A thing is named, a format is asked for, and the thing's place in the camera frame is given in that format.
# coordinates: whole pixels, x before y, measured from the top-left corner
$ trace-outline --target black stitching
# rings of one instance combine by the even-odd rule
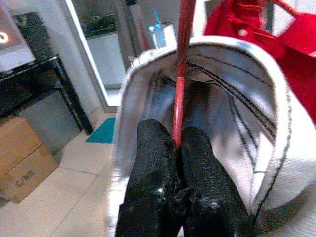
[[[218,87],[220,87],[222,89],[221,85],[219,85],[218,82],[216,82],[214,80],[208,80],[208,81],[206,81],[204,83],[208,84],[208,85],[216,85],[216,86],[218,86]]]
[[[151,99],[151,105],[152,104],[157,104],[157,88],[159,88],[159,83],[160,83],[160,80],[161,80],[161,76],[160,74],[158,73],[158,75],[156,75],[155,77],[153,77],[153,81],[154,81],[154,90],[153,90],[153,96],[152,96],[152,99]],[[155,111],[154,110],[149,110],[149,118],[152,117],[152,114],[154,114]]]
[[[196,44],[192,44],[190,45],[190,49],[191,48],[199,48],[199,47],[209,47],[209,48],[220,48],[220,49],[226,49],[228,51],[233,51],[233,52],[236,52],[240,55],[243,55],[243,56],[246,56],[250,59],[252,59],[255,63],[258,64],[258,66],[264,70],[264,71],[267,71],[260,63],[258,63],[258,59],[255,58],[254,56],[250,55],[249,53],[247,53],[246,51],[243,51],[243,49],[240,49],[240,48],[233,48],[231,46],[226,46],[226,45],[218,45],[218,44],[212,44],[210,45],[209,43],[196,43]],[[176,54],[176,50],[172,51],[172,52],[169,52],[163,56],[160,56],[159,58],[155,58],[151,61],[147,61],[147,62],[144,62],[142,63],[141,65],[138,65],[137,66],[137,71],[139,71],[140,69],[143,69],[145,67],[148,67],[149,65],[153,64],[153,63],[157,63],[169,56],[172,56],[172,55],[175,55]],[[130,74],[130,78],[132,78],[134,76],[134,74],[136,73],[136,70],[134,70],[133,72],[131,72]]]
[[[244,94],[242,94],[239,90],[237,90],[235,87],[233,87],[232,85],[230,85],[229,83],[225,82],[224,80],[222,80],[218,75],[214,74],[213,72],[209,71],[208,69],[197,65],[197,64],[193,64],[190,63],[189,61],[187,61],[187,64],[191,67],[195,67],[200,69],[201,71],[203,71],[204,73],[206,73],[207,75],[209,75],[210,77],[212,77],[213,79],[219,79],[222,83],[224,83],[226,86],[229,86],[230,88],[232,88],[233,90],[235,90],[242,98],[244,98],[247,103],[249,103],[251,106],[253,106],[258,113],[260,113],[260,115],[262,117],[264,117],[264,119],[273,127],[275,128],[275,125],[265,116],[265,114],[263,112],[261,112],[261,110],[259,110]]]
[[[207,74],[209,77],[211,77],[212,79],[214,79],[214,77],[212,77],[212,75],[208,74],[207,72],[205,72],[203,69],[200,69],[202,72],[204,72],[205,74]],[[253,115],[260,121],[261,125],[268,131],[268,133],[272,136],[272,138],[275,138],[274,133],[272,132],[272,130],[270,128],[267,127],[267,125],[265,124],[264,121],[262,121],[262,119],[254,112],[254,110],[246,103],[244,102],[238,95],[236,95],[235,93],[233,93],[230,89],[228,89],[226,86],[224,86],[223,84],[221,84],[219,81],[217,81],[217,83],[220,84],[221,88],[225,88],[226,90],[228,90],[232,95],[234,95],[236,98],[238,98],[240,100],[240,102],[242,102],[252,113]]]
[[[288,136],[287,136],[287,138],[286,138],[286,145],[285,145],[285,147],[284,147],[284,149],[283,149],[283,154],[282,154],[282,157],[281,157],[280,166],[276,169],[276,174],[274,175],[273,180],[272,180],[272,182],[270,183],[270,187],[269,187],[269,189],[267,190],[267,192],[266,192],[264,198],[261,200],[261,202],[260,202],[260,204],[259,204],[259,206],[258,206],[257,213],[256,213],[256,215],[255,215],[255,217],[254,217],[254,220],[253,220],[253,225],[255,225],[256,220],[257,220],[257,218],[258,218],[258,216],[259,216],[260,210],[261,210],[261,208],[262,208],[262,205],[263,205],[263,203],[267,200],[268,195],[269,195],[269,193],[271,192],[271,190],[272,190],[272,188],[273,188],[273,185],[275,184],[276,179],[277,179],[278,175],[280,174],[281,169],[283,168],[283,165],[284,165],[284,162],[285,162],[286,156],[287,156],[287,151],[288,151],[288,149],[289,149],[289,147],[290,147],[290,140],[291,140],[291,136],[292,136],[292,128],[291,128],[291,126],[292,126],[292,117],[291,117],[291,114],[292,114],[292,106],[291,106],[291,97],[290,97],[290,95],[289,95],[289,88],[288,88],[288,87],[286,88],[286,100],[287,100],[287,104],[288,104],[288,111],[287,111],[287,116],[288,116],[288,125],[287,125]]]
[[[271,86],[270,84],[268,84],[267,82],[265,82],[265,81],[262,80],[261,78],[255,76],[255,75],[252,74],[251,72],[249,72],[249,71],[247,71],[247,70],[245,70],[245,69],[243,69],[243,68],[240,68],[240,67],[238,67],[238,66],[236,66],[236,65],[234,65],[234,64],[230,64],[230,63],[221,61],[221,60],[219,60],[219,59],[217,59],[217,58],[206,57],[206,56],[204,56],[204,55],[202,55],[202,54],[196,54],[196,55],[193,55],[193,56],[200,56],[200,57],[207,58],[207,59],[213,59],[213,60],[215,60],[215,61],[217,61],[217,62],[226,64],[226,65],[228,65],[228,66],[232,66],[232,67],[234,67],[234,68],[237,68],[237,69],[239,69],[239,70],[241,70],[241,71],[243,71],[243,72],[245,72],[245,73],[247,73],[247,74],[253,76],[255,79],[259,80],[260,82],[262,82],[263,84],[267,85],[268,87],[273,88],[273,86]]]
[[[170,77],[164,76],[162,78],[162,82],[171,86],[171,87],[176,87],[176,82],[173,79],[171,79]]]
[[[234,114],[234,112],[233,112],[233,110],[232,110],[232,102],[231,102],[232,96],[231,96],[229,93],[227,93],[227,97],[228,97],[228,102],[229,102],[229,108],[230,108],[230,111],[231,111],[231,114],[232,114],[232,117],[233,117],[233,120],[234,120],[236,129],[237,129],[238,134],[239,134],[239,136],[240,136],[240,138],[241,138],[241,142],[242,142],[243,146],[245,147],[246,152],[247,152],[247,154],[248,154],[248,156],[249,156],[249,158],[250,158],[250,163],[252,164],[252,171],[254,171],[254,166],[255,166],[256,163],[255,163],[255,161],[254,161],[254,159],[253,159],[253,157],[252,157],[251,152],[250,152],[249,149],[248,149],[246,140],[245,140],[245,138],[243,137],[243,135],[242,135],[242,133],[241,133],[241,130],[239,129],[239,127],[238,127],[238,125],[237,125],[237,121],[236,121],[236,118],[235,118],[235,114]]]
[[[242,102],[251,112],[252,114],[259,120],[259,122],[261,123],[261,125],[268,131],[268,133],[272,136],[272,138],[275,138],[274,133],[272,132],[272,130],[270,128],[267,127],[267,125],[264,123],[264,121],[262,121],[262,119],[250,108],[250,106],[245,103],[243,100],[241,100],[241,98],[239,96],[237,96],[236,94],[234,94],[231,90],[229,90],[228,88],[226,88],[225,86],[223,86],[222,84],[219,85],[219,87],[221,87],[222,89],[225,88],[226,90],[228,90],[232,95],[234,95],[237,99],[240,100],[240,102]]]
[[[239,117],[239,119],[240,119],[242,125],[246,128],[249,137],[252,139],[252,142],[253,142],[255,148],[258,149],[258,145],[257,145],[257,143],[256,143],[256,141],[255,141],[255,139],[254,139],[254,137],[252,136],[252,133],[251,133],[249,127],[246,125],[246,123],[245,123],[244,120],[242,119],[241,114],[239,113],[238,108],[237,108],[237,106],[236,106],[234,100],[233,100],[233,106],[234,106],[234,108],[235,108],[236,114],[237,114],[237,116]]]
[[[153,99],[154,98],[151,98],[150,99],[150,95],[153,93],[152,92],[152,86],[154,85],[154,88],[156,87],[156,84],[157,84],[157,79],[156,77],[159,77],[160,75],[160,72],[157,72],[157,73],[153,73],[149,79],[149,83],[148,83],[148,89],[147,89],[147,92],[146,92],[146,104],[145,104],[145,108],[149,107],[150,105],[153,104]],[[149,118],[150,116],[150,111],[146,111],[146,110],[143,110],[142,112],[142,119],[146,119],[146,118]]]

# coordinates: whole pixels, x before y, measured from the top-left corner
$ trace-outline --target orange light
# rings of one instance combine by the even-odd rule
[[[0,32],[0,43],[7,43],[9,41],[9,36],[5,32]]]

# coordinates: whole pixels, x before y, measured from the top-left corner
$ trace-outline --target red handle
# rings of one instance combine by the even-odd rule
[[[173,139],[176,143],[176,149],[181,144],[182,117],[183,117],[183,98],[184,81],[186,71],[186,60],[189,49],[190,33],[193,22],[193,13],[196,0],[181,0],[180,16],[178,26],[178,75],[176,85],[176,95],[174,102],[173,115]]]
[[[294,17],[296,17],[296,15],[298,14],[298,12],[294,8],[292,8],[290,5],[286,4],[285,2],[281,0],[270,0],[270,2],[280,6],[281,8],[283,8],[285,11],[287,11],[289,14],[291,14]]]

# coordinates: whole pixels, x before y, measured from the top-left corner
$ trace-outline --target cardboard box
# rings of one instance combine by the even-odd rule
[[[4,198],[19,203],[57,167],[55,158],[42,144],[0,178],[0,193]]]
[[[42,144],[24,118],[0,120],[0,178]]]

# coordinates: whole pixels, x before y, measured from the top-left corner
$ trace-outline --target black speaker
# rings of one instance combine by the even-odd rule
[[[30,47],[36,63],[54,56],[47,29],[36,12],[15,15],[13,19]]]

